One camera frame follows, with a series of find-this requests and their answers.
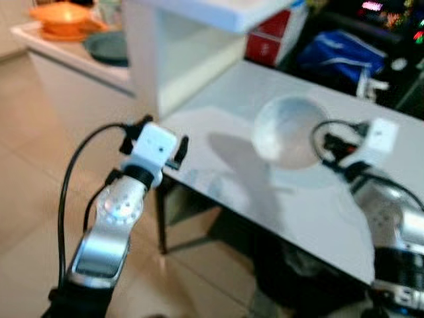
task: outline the orange bowl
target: orange bowl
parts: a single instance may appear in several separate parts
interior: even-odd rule
[[[78,23],[43,23],[43,31],[49,34],[55,34],[59,36],[78,36],[85,34],[83,31],[83,25],[86,21]]]
[[[80,5],[57,2],[30,10],[30,16],[42,23],[62,25],[84,22],[90,18],[90,12],[87,8]]]
[[[88,37],[87,34],[80,34],[80,35],[73,35],[73,36],[62,36],[59,34],[50,34],[44,31],[42,28],[39,30],[39,33],[43,39],[47,41],[54,41],[54,42],[82,42]]]

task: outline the black bracket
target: black bracket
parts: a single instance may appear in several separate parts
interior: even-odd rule
[[[150,121],[153,121],[153,117],[151,115],[146,115],[141,121],[133,125],[129,125],[125,129],[127,135],[125,136],[121,147],[119,147],[119,151],[121,153],[126,155],[131,154],[131,152],[133,151],[133,141],[139,138],[144,126]]]
[[[171,168],[171,169],[174,169],[174,170],[179,170],[179,169],[180,169],[181,164],[182,164],[182,162],[183,162],[184,158],[185,158],[185,157],[186,157],[186,155],[187,155],[187,151],[188,151],[188,142],[189,142],[189,138],[188,138],[188,136],[184,136],[184,137],[181,139],[180,147],[178,148],[178,151],[177,151],[177,153],[175,154],[174,159],[172,159],[172,160],[168,160],[168,161],[166,162],[166,166],[167,166],[167,167],[169,167],[169,168]]]

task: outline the blue bag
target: blue bag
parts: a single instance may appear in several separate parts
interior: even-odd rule
[[[297,57],[300,68],[328,76],[344,75],[353,83],[384,67],[386,53],[340,30],[319,33]]]

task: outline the teal plate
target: teal plate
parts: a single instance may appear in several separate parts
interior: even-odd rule
[[[97,61],[112,66],[128,66],[127,41],[122,31],[101,32],[90,35],[84,48]]]

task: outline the transparent bowl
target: transparent bowl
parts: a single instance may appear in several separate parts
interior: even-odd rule
[[[327,120],[314,101],[300,96],[273,99],[259,112],[252,135],[259,157],[284,170],[300,170],[318,164],[310,143],[313,127]],[[326,130],[319,131],[319,140]]]

